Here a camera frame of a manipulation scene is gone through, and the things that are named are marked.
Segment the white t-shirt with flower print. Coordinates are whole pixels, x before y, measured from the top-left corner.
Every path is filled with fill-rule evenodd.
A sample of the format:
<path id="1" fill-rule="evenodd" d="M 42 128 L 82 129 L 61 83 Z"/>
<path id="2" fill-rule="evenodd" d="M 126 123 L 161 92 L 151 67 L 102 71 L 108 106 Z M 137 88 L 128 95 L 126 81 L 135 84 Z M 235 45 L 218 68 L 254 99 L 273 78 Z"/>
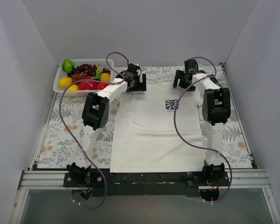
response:
<path id="1" fill-rule="evenodd" d="M 110 171 L 164 173 L 201 171 L 205 153 L 198 104 L 200 91 L 169 82 L 119 97 Z"/>

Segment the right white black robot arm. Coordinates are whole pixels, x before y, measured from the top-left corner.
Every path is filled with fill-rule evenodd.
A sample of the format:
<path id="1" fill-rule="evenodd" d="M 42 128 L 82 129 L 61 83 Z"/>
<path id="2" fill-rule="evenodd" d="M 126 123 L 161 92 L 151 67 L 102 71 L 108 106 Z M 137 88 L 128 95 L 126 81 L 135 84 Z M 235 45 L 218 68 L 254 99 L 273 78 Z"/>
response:
<path id="1" fill-rule="evenodd" d="M 225 172 L 226 159 L 223 151 L 223 130 L 231 115 L 230 90 L 223 88 L 216 78 L 216 73 L 207 75 L 200 70 L 196 57 L 184 62 L 185 71 L 177 70 L 173 87 L 185 91 L 199 90 L 203 94 L 202 116 L 207 124 L 207 147 L 197 147 L 205 150 L 202 171 L 188 172 L 189 185 L 204 182 L 206 185 L 228 180 Z"/>

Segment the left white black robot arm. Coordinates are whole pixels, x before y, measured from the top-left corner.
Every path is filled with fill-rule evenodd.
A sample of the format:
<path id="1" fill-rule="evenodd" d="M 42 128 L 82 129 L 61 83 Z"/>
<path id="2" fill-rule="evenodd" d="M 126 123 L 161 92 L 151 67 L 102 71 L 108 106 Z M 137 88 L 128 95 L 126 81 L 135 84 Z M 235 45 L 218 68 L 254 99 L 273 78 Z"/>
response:
<path id="1" fill-rule="evenodd" d="M 146 75 L 142 74 L 138 64 L 131 63 L 126 71 L 117 75 L 104 89 L 87 95 L 82 112 L 83 136 L 79 143 L 82 152 L 67 166 L 71 180 L 78 186 L 84 187 L 91 183 L 90 169 L 94 163 L 90 161 L 87 151 L 93 148 L 99 131 L 108 122 L 110 103 L 121 93 L 146 90 Z"/>

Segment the white plastic fruit basket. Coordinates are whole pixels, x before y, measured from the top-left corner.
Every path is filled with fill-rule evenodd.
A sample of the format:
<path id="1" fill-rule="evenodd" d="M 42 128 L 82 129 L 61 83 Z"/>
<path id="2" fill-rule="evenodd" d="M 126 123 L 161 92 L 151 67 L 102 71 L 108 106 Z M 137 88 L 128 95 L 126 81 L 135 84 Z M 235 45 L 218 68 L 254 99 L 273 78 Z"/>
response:
<path id="1" fill-rule="evenodd" d="M 72 59 L 72 62 L 75 64 L 75 66 L 80 66 L 82 64 L 92 64 L 92 65 L 98 65 L 100 68 L 100 71 L 103 70 L 103 68 L 109 69 L 111 71 L 110 74 L 110 81 L 112 82 L 115 78 L 115 73 L 110 69 L 110 67 L 107 65 L 105 59 Z M 53 91 L 56 93 L 63 93 L 64 89 L 63 87 L 59 86 L 59 81 L 61 78 L 67 77 L 67 73 L 62 70 L 61 67 L 62 64 L 59 65 L 58 70 L 56 72 L 56 77 L 53 84 Z M 66 97 L 86 97 L 89 92 L 98 92 L 98 90 L 77 90 L 77 91 L 69 91 L 67 90 L 65 93 Z"/>

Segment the yellow toy lemon right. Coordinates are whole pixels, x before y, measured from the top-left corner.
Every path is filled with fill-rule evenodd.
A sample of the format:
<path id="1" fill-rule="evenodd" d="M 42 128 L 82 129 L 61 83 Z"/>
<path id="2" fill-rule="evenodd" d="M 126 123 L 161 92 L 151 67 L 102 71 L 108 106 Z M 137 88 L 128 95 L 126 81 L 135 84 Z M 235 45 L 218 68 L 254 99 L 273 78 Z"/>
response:
<path id="1" fill-rule="evenodd" d="M 111 79 L 110 74 L 108 74 L 108 73 L 102 73 L 101 74 L 101 77 L 100 77 L 101 82 L 109 83 L 110 79 Z"/>

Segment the yellow toy lemon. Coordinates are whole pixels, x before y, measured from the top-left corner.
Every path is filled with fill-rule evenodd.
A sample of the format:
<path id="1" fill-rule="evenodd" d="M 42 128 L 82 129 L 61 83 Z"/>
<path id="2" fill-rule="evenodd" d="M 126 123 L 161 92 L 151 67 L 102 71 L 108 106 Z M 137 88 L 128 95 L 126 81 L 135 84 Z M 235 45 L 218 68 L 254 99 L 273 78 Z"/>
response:
<path id="1" fill-rule="evenodd" d="M 66 87 L 66 91 L 78 91 L 78 90 L 79 90 L 79 87 L 77 84 L 73 84 L 73 85 Z"/>
<path id="2" fill-rule="evenodd" d="M 60 88 L 69 87 L 71 84 L 72 84 L 72 78 L 71 77 L 63 77 L 58 82 L 58 86 Z"/>
<path id="3" fill-rule="evenodd" d="M 102 73 L 101 74 L 101 77 L 100 77 L 101 82 L 109 83 L 110 79 L 111 79 L 110 74 L 108 74 L 108 73 Z"/>

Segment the dark purple grape bunch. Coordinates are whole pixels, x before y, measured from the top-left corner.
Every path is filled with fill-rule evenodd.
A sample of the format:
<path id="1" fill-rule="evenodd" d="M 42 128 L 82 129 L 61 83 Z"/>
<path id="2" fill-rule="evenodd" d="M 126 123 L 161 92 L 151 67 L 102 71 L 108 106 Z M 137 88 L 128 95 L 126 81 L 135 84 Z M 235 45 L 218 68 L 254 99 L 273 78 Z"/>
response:
<path id="1" fill-rule="evenodd" d="M 73 70 L 73 74 L 79 74 L 79 73 L 84 73 L 90 77 L 93 77 L 93 76 L 96 76 L 97 74 L 97 69 L 98 69 L 98 66 L 97 65 L 91 65 L 91 64 L 82 64 L 82 65 L 79 65 L 77 66 L 74 70 Z"/>

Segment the red grape bunch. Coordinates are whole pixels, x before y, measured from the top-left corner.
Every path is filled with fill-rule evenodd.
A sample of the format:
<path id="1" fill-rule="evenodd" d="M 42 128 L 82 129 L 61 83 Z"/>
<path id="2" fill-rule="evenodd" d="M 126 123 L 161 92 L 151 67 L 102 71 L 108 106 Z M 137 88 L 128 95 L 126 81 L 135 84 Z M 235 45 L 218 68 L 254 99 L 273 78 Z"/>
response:
<path id="1" fill-rule="evenodd" d="M 74 73 L 72 76 L 71 76 L 71 79 L 72 79 L 72 82 L 76 82 L 76 81 L 79 81 L 79 80 L 83 80 L 83 79 L 86 79 L 86 78 L 89 78 L 88 74 L 87 73 Z"/>

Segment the yellow toy lemon front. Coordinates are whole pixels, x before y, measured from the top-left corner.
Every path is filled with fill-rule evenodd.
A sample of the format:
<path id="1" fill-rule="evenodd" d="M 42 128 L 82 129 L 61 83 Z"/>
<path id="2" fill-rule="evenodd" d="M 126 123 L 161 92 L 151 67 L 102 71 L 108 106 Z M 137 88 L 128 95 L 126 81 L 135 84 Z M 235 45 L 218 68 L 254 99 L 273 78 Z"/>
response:
<path id="1" fill-rule="evenodd" d="M 73 85 L 66 87 L 66 91 L 78 91 L 78 90 L 79 90 L 79 87 L 77 84 L 73 84 Z"/>

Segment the toy watermelon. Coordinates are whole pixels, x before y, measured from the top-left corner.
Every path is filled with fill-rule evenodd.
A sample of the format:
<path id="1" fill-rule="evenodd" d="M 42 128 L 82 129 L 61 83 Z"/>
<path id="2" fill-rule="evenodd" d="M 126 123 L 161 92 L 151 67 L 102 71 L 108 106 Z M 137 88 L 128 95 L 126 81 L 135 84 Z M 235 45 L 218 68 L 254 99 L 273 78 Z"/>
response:
<path id="1" fill-rule="evenodd" d="M 62 61 L 61 67 L 64 72 L 71 73 L 75 69 L 75 64 L 71 60 L 67 59 Z"/>

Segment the yellow toy lemon left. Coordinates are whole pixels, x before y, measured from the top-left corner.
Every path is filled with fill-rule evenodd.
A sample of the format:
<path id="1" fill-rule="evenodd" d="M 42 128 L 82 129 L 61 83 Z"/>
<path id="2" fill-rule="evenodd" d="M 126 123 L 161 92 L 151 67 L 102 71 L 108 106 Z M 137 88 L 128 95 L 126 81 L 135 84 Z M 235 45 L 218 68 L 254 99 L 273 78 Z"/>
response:
<path id="1" fill-rule="evenodd" d="M 69 87 L 71 84 L 72 84 L 72 78 L 71 77 L 63 77 L 58 82 L 58 86 L 60 88 Z"/>

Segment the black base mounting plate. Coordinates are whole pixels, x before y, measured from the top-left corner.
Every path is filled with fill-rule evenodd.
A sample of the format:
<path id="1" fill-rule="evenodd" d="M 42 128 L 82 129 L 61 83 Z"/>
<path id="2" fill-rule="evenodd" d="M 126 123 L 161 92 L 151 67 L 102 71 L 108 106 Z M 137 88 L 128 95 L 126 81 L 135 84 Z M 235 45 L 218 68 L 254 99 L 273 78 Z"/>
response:
<path id="1" fill-rule="evenodd" d="M 189 196 L 199 197 L 199 187 L 211 189 L 213 184 L 227 187 L 227 172 L 218 181 L 206 179 L 202 172 L 177 173 L 111 173 L 109 169 L 65 173 L 63 187 L 90 189 L 93 197 L 104 196 L 106 178 L 108 196 Z"/>

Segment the floral table mat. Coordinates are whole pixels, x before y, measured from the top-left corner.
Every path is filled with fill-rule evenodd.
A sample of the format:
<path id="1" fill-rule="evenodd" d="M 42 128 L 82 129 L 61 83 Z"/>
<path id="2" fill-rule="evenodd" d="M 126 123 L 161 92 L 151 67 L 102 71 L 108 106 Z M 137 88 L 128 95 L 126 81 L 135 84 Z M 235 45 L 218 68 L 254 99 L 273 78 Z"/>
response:
<path id="1" fill-rule="evenodd" d="M 46 135 L 42 148 L 35 160 L 38 169 L 62 169 L 71 164 L 80 152 L 78 144 L 70 135 L 71 131 L 78 140 L 83 135 L 82 110 L 84 97 L 64 97 L 57 94 L 50 109 L 50 118 L 46 124 Z M 109 168 L 111 146 L 114 132 L 114 120 L 119 102 L 110 104 L 110 115 L 107 125 L 98 134 L 95 147 L 89 157 L 100 168 Z M 231 107 L 231 116 L 223 132 L 223 154 L 231 167 L 252 168 L 250 149 L 246 145 L 243 130 L 235 108 Z"/>

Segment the aluminium frame rail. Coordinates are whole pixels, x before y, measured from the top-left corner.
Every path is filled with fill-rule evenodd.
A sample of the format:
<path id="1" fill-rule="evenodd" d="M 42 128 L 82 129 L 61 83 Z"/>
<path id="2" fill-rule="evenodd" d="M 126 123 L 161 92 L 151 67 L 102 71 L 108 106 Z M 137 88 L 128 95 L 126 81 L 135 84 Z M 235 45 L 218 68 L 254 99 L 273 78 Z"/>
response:
<path id="1" fill-rule="evenodd" d="M 235 105 L 232 105 L 238 116 Z M 280 214 L 267 173 L 252 168 L 227 170 L 232 182 L 220 187 L 222 201 L 209 204 L 189 196 L 107 196 L 96 210 L 90 204 L 102 196 L 84 199 L 83 189 L 63 187 L 65 169 L 38 169 L 21 175 L 13 224 L 280 224 Z"/>

